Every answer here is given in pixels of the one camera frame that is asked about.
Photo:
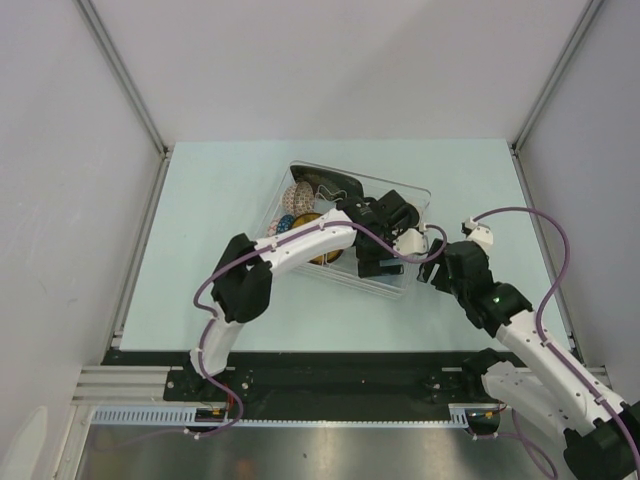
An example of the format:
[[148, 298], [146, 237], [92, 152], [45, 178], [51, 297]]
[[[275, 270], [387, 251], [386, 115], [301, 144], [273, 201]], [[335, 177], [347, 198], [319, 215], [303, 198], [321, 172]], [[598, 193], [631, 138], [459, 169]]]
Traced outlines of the black floral square plate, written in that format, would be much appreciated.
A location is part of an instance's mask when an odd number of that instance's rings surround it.
[[295, 182], [307, 182], [314, 193], [320, 193], [327, 199], [362, 197], [362, 183], [350, 175], [316, 166], [294, 164], [289, 167]]

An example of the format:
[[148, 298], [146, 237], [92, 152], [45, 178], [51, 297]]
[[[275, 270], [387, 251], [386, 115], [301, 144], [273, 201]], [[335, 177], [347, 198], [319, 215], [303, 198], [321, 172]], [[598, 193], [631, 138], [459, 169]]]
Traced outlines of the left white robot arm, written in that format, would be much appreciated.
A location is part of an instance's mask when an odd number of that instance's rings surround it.
[[426, 249], [420, 220], [419, 209], [391, 190], [380, 198], [340, 198], [327, 212], [296, 218], [271, 237], [234, 236], [203, 285], [211, 291], [212, 318], [190, 352], [187, 389], [202, 400], [219, 392], [219, 373], [242, 328], [268, 308], [275, 279], [304, 264], [334, 263], [350, 279], [401, 276], [402, 259]]

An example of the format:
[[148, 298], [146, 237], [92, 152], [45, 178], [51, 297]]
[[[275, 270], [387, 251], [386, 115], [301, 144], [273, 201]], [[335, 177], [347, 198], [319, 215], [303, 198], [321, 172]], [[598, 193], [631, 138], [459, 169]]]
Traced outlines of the red-white patterned bowl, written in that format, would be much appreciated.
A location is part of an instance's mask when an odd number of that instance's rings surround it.
[[314, 191], [309, 182], [301, 181], [290, 185], [281, 196], [281, 206], [286, 214], [294, 217], [314, 211]]

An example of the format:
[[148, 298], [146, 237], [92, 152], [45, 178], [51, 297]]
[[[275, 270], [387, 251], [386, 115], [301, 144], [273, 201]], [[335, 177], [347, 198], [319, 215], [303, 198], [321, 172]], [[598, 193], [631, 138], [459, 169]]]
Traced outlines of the red black mug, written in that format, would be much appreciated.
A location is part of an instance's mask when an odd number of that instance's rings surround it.
[[415, 227], [420, 220], [418, 210], [410, 203], [403, 204], [392, 216], [391, 226], [397, 236]]

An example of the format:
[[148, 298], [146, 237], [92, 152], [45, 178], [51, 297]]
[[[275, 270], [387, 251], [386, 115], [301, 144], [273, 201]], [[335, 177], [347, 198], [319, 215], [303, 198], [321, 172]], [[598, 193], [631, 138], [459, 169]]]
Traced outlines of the yellow round plate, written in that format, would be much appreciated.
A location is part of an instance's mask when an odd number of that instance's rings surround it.
[[346, 217], [337, 210], [325, 214], [316, 212], [296, 217], [291, 225], [291, 232], [301, 233], [288, 243], [288, 252], [296, 260], [323, 265], [331, 263], [341, 255], [341, 251], [353, 244], [355, 231], [344, 225], [330, 225], [331, 221], [343, 221]]

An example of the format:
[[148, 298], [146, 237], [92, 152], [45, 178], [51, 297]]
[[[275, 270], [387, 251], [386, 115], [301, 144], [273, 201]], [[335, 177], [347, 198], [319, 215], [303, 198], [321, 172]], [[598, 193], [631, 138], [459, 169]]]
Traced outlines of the clear wire dish rack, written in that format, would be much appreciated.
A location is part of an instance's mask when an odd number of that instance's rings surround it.
[[[418, 210], [420, 220], [415, 227], [418, 227], [426, 219], [426, 210], [430, 204], [431, 192], [425, 188], [303, 161], [294, 161], [289, 167], [294, 164], [336, 170], [358, 179], [364, 187], [364, 195], [362, 197], [353, 196], [344, 199], [327, 199], [320, 193], [314, 193], [315, 204], [313, 212], [325, 214], [341, 201], [353, 198], [362, 200], [365, 205], [370, 206], [375, 212], [380, 213], [386, 221], [387, 233], [384, 235], [384, 238], [391, 245], [393, 245], [394, 240], [398, 237], [391, 226], [391, 218], [403, 204], [410, 203]], [[280, 186], [276, 189], [274, 199], [267, 208], [264, 219], [258, 228], [257, 236], [259, 238], [267, 236], [266, 231], [272, 220], [286, 214], [281, 206], [281, 196], [287, 187], [298, 183], [294, 181], [289, 167], [288, 172], [284, 174]], [[351, 247], [347, 250], [342, 250], [341, 255], [331, 263], [320, 265], [308, 262], [303, 266], [297, 267], [295, 271], [308, 276], [323, 278], [327, 281], [349, 285], [385, 297], [398, 298], [407, 290], [410, 276], [418, 270], [418, 267], [414, 264], [406, 262], [403, 262], [403, 264], [404, 274], [402, 276], [360, 278], [357, 271], [356, 250], [355, 247]]]

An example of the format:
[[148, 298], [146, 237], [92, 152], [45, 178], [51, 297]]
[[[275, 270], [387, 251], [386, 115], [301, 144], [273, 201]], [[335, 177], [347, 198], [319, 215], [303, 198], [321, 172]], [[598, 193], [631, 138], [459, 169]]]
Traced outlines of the blue patterned bowl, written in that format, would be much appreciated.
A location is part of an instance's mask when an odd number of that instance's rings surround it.
[[268, 237], [285, 233], [293, 228], [295, 217], [291, 214], [285, 214], [271, 221], [266, 234]]

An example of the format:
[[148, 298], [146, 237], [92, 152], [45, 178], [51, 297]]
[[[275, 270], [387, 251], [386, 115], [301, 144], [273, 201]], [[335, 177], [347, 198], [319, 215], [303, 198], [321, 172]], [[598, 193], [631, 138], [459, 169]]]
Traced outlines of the light blue cup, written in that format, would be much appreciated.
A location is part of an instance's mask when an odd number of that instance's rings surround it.
[[404, 274], [404, 264], [397, 258], [378, 260], [375, 265], [375, 276], [402, 276]]

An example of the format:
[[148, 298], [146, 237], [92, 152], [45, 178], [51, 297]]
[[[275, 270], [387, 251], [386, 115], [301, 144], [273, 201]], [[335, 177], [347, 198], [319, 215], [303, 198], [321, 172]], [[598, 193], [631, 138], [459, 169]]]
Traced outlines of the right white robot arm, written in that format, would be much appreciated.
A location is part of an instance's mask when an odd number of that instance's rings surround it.
[[466, 361], [463, 393], [473, 401], [500, 400], [563, 451], [578, 479], [639, 475], [639, 406], [625, 401], [563, 348], [512, 285], [494, 280], [475, 242], [433, 241], [419, 280], [452, 295], [467, 319], [513, 353], [487, 348]]

